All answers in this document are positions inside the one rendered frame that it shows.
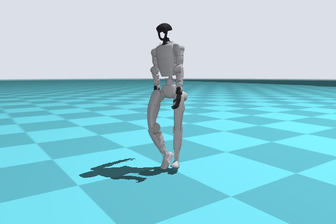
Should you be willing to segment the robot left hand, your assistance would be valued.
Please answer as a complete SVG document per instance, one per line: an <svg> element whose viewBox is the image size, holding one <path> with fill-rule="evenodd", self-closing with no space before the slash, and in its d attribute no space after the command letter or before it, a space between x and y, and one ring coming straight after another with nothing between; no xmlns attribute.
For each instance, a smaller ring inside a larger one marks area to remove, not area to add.
<svg viewBox="0 0 336 224"><path fill-rule="evenodd" d="M172 109L176 109L176 108L179 107L179 104L180 104L180 101L181 101L181 95L182 95L182 92L181 92L181 88L180 88L180 87L177 87L177 88L176 88L176 94L177 94L176 99L173 101L173 102L176 101L176 103L175 103L174 106L171 106Z"/></svg>

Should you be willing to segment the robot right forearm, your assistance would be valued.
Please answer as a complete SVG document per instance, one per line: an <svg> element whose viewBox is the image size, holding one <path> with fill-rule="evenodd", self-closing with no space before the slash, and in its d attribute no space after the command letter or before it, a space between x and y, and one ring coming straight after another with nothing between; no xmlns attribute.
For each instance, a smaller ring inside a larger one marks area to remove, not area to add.
<svg viewBox="0 0 336 224"><path fill-rule="evenodd" d="M154 81L154 86L157 86L157 89L159 89L160 88L159 73L158 74L153 74L152 73L152 77L153 77L153 81Z"/></svg>

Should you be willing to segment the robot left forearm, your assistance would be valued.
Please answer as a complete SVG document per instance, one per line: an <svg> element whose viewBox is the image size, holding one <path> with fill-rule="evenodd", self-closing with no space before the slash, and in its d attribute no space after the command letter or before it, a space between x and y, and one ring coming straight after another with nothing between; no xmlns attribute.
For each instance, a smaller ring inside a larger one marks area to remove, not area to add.
<svg viewBox="0 0 336 224"><path fill-rule="evenodd" d="M181 88L181 92L183 92L183 77L184 77L184 70L183 70L183 66L181 65L181 73L177 73L176 74L176 88L180 87Z"/></svg>

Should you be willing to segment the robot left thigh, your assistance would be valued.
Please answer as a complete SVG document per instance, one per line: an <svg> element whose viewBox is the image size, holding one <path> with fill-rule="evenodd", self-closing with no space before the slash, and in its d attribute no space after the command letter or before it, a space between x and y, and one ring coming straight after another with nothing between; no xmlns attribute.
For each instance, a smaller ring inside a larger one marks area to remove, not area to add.
<svg viewBox="0 0 336 224"><path fill-rule="evenodd" d="M176 90L174 94L174 99L176 99ZM181 95L181 101L179 104L179 107L174 109L174 126L173 126L173 133L175 133L175 130L182 130L182 119L183 119L183 113L185 111L185 105L184 101L187 100L187 94L183 91ZM173 106L175 105L176 101L173 102Z"/></svg>

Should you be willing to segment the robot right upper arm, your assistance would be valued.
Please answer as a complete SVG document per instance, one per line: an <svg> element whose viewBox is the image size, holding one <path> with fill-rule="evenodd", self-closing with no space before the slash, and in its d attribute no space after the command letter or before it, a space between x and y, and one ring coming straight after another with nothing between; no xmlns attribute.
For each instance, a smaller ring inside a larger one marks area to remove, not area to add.
<svg viewBox="0 0 336 224"><path fill-rule="evenodd" d="M156 52L155 52L155 49L152 49L151 50L151 55L152 55L152 63L153 63L153 67L151 67L150 71L153 73L153 74L158 74L159 73L159 67L158 67L158 63L157 63L157 58L156 58Z"/></svg>

